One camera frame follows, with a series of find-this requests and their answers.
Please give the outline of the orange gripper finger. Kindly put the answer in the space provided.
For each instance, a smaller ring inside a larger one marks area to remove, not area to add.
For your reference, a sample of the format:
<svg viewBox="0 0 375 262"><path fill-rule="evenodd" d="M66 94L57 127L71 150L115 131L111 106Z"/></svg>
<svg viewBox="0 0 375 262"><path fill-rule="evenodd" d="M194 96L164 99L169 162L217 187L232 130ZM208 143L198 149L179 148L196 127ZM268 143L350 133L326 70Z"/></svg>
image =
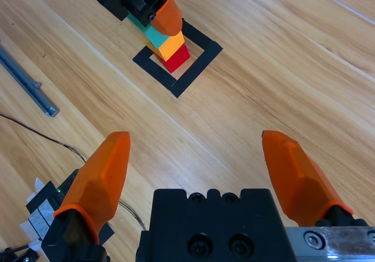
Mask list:
<svg viewBox="0 0 375 262"><path fill-rule="evenodd" d="M117 211L130 148L128 132L113 132L79 169L42 240L49 261L111 260L99 233Z"/></svg>
<svg viewBox="0 0 375 262"><path fill-rule="evenodd" d="M291 137L262 133L272 186L283 212L300 227L367 226L338 195L323 171Z"/></svg>

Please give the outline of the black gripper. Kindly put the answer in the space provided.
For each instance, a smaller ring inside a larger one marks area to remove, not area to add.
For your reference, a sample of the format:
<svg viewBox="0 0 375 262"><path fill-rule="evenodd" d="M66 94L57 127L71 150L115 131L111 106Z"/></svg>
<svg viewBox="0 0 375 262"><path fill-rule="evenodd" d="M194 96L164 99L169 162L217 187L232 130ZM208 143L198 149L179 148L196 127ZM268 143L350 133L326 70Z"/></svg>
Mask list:
<svg viewBox="0 0 375 262"><path fill-rule="evenodd" d="M143 26L151 24L166 36L182 30L182 13L174 0L97 0L119 20L134 16Z"/></svg>

